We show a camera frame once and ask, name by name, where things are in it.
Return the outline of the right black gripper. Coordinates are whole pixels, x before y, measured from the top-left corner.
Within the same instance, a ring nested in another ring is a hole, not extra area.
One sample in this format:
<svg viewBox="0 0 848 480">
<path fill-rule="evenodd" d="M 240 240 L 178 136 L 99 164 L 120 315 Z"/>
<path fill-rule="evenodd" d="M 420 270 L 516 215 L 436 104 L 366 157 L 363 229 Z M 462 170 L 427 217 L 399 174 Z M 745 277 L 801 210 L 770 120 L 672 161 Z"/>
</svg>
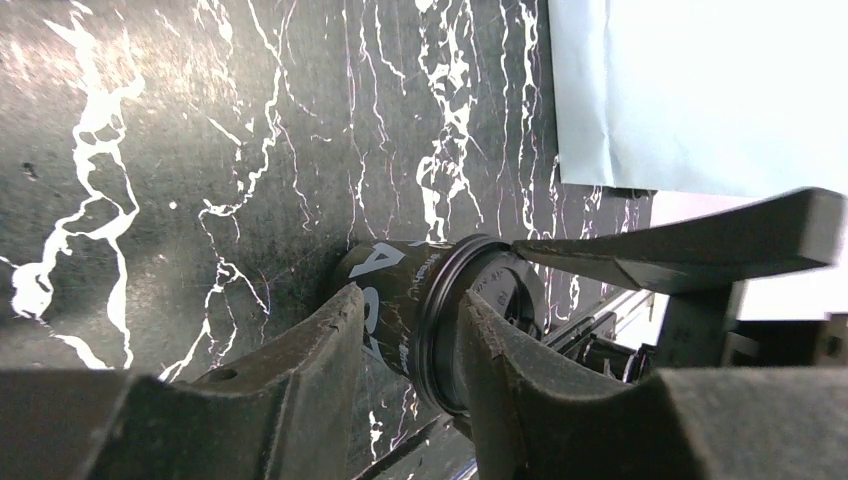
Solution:
<svg viewBox="0 0 848 480">
<path fill-rule="evenodd" d="M 834 264 L 846 206 L 845 195 L 811 187 L 678 223 L 591 239 L 518 240 L 512 249 L 546 267 L 672 295 L 654 368 L 845 367 L 845 314 L 746 321 L 738 314 L 740 281 Z"/>
</svg>

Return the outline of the black lid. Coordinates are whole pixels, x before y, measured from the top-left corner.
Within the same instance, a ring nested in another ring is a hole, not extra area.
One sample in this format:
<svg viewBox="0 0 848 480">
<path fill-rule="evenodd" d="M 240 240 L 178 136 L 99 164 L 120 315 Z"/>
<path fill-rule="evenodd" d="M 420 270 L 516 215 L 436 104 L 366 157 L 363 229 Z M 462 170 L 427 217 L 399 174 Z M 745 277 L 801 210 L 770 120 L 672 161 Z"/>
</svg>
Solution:
<svg viewBox="0 0 848 480">
<path fill-rule="evenodd" d="M 448 249 L 425 282 L 416 311 L 409 373 L 416 392 L 451 415 L 468 413 L 457 341 L 459 306 L 468 290 L 536 340 L 548 326 L 543 281 L 533 265 L 507 243 L 475 234 Z"/>
</svg>

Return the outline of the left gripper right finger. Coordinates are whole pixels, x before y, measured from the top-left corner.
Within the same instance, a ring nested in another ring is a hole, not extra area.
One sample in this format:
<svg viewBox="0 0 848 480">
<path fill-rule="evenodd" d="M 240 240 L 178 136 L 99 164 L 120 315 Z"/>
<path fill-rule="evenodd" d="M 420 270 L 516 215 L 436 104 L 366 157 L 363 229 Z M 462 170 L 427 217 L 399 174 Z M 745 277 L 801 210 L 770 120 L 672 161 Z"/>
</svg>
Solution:
<svg viewBox="0 0 848 480">
<path fill-rule="evenodd" d="M 660 369 L 627 385 L 461 301 L 460 375 L 483 479 L 843 479 L 847 372 Z"/>
</svg>

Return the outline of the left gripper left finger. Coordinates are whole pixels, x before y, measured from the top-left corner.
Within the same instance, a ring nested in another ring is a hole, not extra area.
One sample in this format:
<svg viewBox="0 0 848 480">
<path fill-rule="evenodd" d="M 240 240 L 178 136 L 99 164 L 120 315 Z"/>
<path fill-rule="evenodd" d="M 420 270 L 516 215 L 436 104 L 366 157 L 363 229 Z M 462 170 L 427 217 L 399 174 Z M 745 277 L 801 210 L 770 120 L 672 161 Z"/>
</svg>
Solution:
<svg viewBox="0 0 848 480">
<path fill-rule="evenodd" d="M 364 296 L 192 383 L 114 370 L 5 370 L 5 479 L 339 479 L 361 361 Z"/>
</svg>

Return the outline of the light blue paper bag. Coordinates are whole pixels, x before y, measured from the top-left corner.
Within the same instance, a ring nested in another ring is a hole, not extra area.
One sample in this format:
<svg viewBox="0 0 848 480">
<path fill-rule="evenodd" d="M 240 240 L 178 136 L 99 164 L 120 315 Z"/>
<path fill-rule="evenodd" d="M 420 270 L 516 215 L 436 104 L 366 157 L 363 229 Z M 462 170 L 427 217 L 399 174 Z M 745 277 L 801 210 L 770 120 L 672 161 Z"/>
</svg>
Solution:
<svg viewBox="0 0 848 480">
<path fill-rule="evenodd" d="M 553 1 L 560 178 L 847 189 L 843 1 Z"/>
</svg>

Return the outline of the black cup with shiny contents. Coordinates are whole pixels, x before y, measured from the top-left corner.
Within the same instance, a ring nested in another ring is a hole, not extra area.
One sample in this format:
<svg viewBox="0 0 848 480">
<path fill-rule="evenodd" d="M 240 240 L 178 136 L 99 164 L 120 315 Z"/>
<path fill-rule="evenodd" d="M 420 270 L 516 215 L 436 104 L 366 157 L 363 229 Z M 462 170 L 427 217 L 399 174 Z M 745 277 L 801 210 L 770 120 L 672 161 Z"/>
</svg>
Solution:
<svg viewBox="0 0 848 480">
<path fill-rule="evenodd" d="M 334 287 L 355 283 L 364 295 L 363 351 L 413 379 L 414 339 L 422 304 L 453 245 L 377 240 L 353 246 L 333 272 Z"/>
</svg>

